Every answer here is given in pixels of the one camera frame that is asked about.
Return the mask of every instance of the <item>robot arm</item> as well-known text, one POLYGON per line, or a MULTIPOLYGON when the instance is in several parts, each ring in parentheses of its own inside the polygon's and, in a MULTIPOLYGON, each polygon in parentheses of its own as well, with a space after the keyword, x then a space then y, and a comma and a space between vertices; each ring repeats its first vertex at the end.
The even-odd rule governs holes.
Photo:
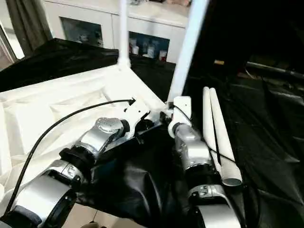
POLYGON ((189 202, 193 207, 196 226, 204 228, 240 228, 239 220, 222 186, 207 144, 192 128, 191 99, 174 99, 172 122, 168 131, 175 139, 185 178, 189 188, 189 202))
POLYGON ((63 149, 60 160, 19 191, 12 210, 0 218, 0 228, 62 227, 81 183, 90 181, 95 162, 112 142, 133 137, 136 124, 149 109, 135 101, 125 112, 127 120, 99 118, 74 146, 63 149))

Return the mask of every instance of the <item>shelf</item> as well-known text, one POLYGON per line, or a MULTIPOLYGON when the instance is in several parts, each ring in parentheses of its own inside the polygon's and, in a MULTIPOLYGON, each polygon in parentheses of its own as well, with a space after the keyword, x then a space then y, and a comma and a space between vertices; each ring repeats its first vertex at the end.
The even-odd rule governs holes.
MULTIPOLYGON (((119 14, 119 0, 44 0, 47 2, 75 6, 90 10, 119 14)), ((185 28, 188 22, 189 8, 181 5, 171 5, 143 1, 139 6, 129 6, 129 17, 170 26, 185 28)))

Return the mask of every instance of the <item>white plastic tube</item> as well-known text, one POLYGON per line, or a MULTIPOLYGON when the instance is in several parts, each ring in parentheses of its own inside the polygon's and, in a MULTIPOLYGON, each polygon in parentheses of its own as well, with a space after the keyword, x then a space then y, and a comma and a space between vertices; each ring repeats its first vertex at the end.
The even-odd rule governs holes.
POLYGON ((128 31, 128 0, 120 0, 120 46, 119 46, 119 67, 130 67, 129 59, 129 31, 128 31))
POLYGON ((173 102, 175 97, 182 95, 208 5, 209 0, 192 1, 186 35, 175 67, 168 102, 173 102))
POLYGON ((230 161, 223 156, 220 157, 221 169, 222 169, 222 181, 227 186, 238 186, 242 183, 242 176, 239 168, 233 162, 234 155, 231 148, 229 136, 225 126, 222 111, 219 106, 219 100, 214 88, 210 89, 210 100, 212 115, 214 120, 215 132, 218 141, 218 151, 220 154, 231 159, 230 161))
POLYGON ((203 89, 203 138, 208 147, 211 149, 210 152, 214 161, 215 168, 222 176, 221 165, 218 162, 218 156, 216 153, 217 146, 215 143, 210 91, 208 87, 204 87, 203 89))

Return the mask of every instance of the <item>white clamp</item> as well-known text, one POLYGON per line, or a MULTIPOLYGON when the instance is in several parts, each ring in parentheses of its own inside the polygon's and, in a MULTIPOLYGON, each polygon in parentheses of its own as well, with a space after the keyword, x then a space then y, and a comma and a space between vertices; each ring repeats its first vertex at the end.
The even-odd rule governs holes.
POLYGON ((172 138, 175 138, 173 127, 176 124, 182 123, 182 124, 187 124, 190 127, 192 126, 192 123, 189 121, 189 119, 191 118, 191 97, 177 96, 173 100, 173 105, 174 105, 173 116, 172 116, 172 121, 168 126, 168 133, 172 138))
POLYGON ((150 112, 148 106, 141 100, 136 100, 125 111, 126 121, 129 123, 130 131, 126 133, 126 139, 131 139, 135 133, 135 127, 140 120, 150 112))

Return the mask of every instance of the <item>black plastic sheet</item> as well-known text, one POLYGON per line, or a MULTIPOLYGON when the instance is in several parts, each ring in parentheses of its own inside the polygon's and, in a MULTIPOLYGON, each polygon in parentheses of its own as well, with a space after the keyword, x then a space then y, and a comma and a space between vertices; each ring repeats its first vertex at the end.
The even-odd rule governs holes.
MULTIPOLYGON (((5 91, 115 64, 117 50, 54 39, 0 73, 5 91)), ((132 69, 162 100, 174 65, 131 57, 132 69)), ((234 197, 249 228, 304 226, 304 102, 297 89, 263 80, 191 69, 185 95, 201 129, 202 89, 215 87, 236 161, 242 196, 234 197)), ((146 227, 189 227, 187 187, 166 126, 156 127, 113 150, 93 170, 79 202, 146 227)))

